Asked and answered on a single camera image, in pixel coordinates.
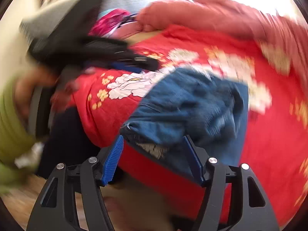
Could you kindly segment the person's left hand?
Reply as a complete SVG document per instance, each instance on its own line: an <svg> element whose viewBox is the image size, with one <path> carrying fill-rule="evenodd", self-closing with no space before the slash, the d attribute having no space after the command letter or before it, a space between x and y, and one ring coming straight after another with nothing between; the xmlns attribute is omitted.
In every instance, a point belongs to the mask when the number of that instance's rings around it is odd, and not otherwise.
<svg viewBox="0 0 308 231"><path fill-rule="evenodd" d="M59 76L47 67L38 66L30 69L25 74L18 77L14 88L14 102L20 119L28 122L30 104L34 89L38 86L52 87L57 84ZM78 91L79 84L70 81L65 88L55 92L51 99L52 111L58 113L68 107L68 102L74 92Z"/></svg>

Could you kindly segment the green sleeved left forearm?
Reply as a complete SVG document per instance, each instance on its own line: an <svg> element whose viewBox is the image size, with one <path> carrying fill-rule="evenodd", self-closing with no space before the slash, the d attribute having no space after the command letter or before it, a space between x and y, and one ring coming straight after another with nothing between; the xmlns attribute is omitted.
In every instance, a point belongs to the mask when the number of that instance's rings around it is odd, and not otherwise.
<svg viewBox="0 0 308 231"><path fill-rule="evenodd" d="M15 160L30 153L36 143L21 121L14 102L14 90L18 77L12 77L1 92L1 193L7 192L26 180L37 168L37 163L19 168Z"/></svg>

